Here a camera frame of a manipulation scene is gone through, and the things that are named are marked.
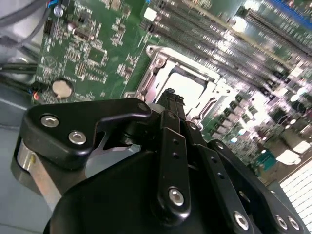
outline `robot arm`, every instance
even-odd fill
[[[204,141],[181,97],[167,90],[158,104],[162,111],[119,99],[25,114],[12,171],[53,211],[47,233],[303,233],[225,144]],[[141,151],[85,177],[90,157],[132,144]]]

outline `integrated circuit chip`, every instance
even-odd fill
[[[90,20],[91,14],[86,11],[81,11],[78,17],[78,22],[87,24]]]
[[[103,64],[106,56],[107,54],[105,51],[98,50],[97,48],[92,47],[89,52],[88,61],[100,66]]]

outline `blue connector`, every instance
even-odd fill
[[[52,0],[48,3],[48,8],[54,4],[56,4],[59,0]]]
[[[290,8],[281,0],[269,0],[275,7],[277,7],[281,12],[285,13],[289,17],[291,17],[294,21],[299,23],[301,26],[306,27],[309,30],[312,30],[312,22],[311,19],[306,19],[301,16],[294,9]]]

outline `motherboard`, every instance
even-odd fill
[[[59,0],[51,7],[36,73],[45,88],[34,103],[151,103],[172,89],[205,140],[222,140],[253,170],[297,164],[310,149],[312,0]]]

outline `silver screw head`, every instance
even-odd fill
[[[193,124],[193,123],[190,123],[190,127],[191,127],[192,129],[194,129],[194,130],[197,129],[197,126],[196,126],[195,124]]]
[[[297,224],[297,222],[290,216],[287,217],[289,222],[291,223],[291,225],[293,226],[293,228],[295,228],[296,230],[299,230],[300,227],[299,225]]]
[[[222,145],[220,142],[217,142],[216,145],[217,145],[221,150],[224,149],[223,145]]]
[[[247,219],[238,211],[234,212],[234,219],[236,223],[245,231],[249,229],[249,224]]]
[[[169,190],[169,198],[176,206],[182,206],[184,203],[184,197],[178,189]]]
[[[87,141],[87,137],[82,132],[73,131],[69,134],[68,139],[75,145],[83,145]]]
[[[59,120],[54,116],[44,116],[41,118],[41,124],[48,128],[55,128],[59,125]]]
[[[157,58],[155,64],[157,67],[162,67],[165,64],[165,60],[162,58]]]
[[[286,222],[285,222],[280,216],[278,216],[278,215],[275,215],[275,217],[276,217],[276,220],[277,220],[278,224],[279,224],[284,230],[287,230],[288,227],[287,227]]]

